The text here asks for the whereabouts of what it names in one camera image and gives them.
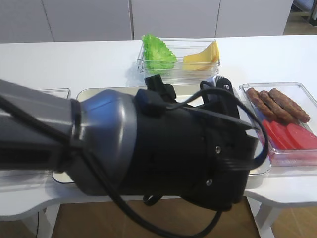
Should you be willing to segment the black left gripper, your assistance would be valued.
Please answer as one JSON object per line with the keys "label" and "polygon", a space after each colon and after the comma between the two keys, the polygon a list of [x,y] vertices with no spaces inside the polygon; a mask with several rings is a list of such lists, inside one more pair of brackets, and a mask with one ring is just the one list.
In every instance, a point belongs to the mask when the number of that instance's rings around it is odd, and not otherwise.
{"label": "black left gripper", "polygon": [[159,74],[144,79],[147,90],[120,94],[133,123],[123,146],[120,195],[176,195],[201,207],[227,211],[243,196],[249,171],[259,166],[257,138],[249,123],[220,113],[202,96],[215,94],[242,103],[230,92],[209,88],[177,103]]}

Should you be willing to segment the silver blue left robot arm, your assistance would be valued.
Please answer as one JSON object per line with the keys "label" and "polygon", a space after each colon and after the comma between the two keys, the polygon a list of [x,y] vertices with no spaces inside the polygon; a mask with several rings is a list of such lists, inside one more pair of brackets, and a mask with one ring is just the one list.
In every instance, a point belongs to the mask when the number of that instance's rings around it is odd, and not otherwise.
{"label": "silver blue left robot arm", "polygon": [[157,76],[135,95],[106,89],[79,102],[0,83],[0,166],[66,172],[88,195],[179,196],[226,211],[259,165],[258,139],[222,89],[176,102]]}

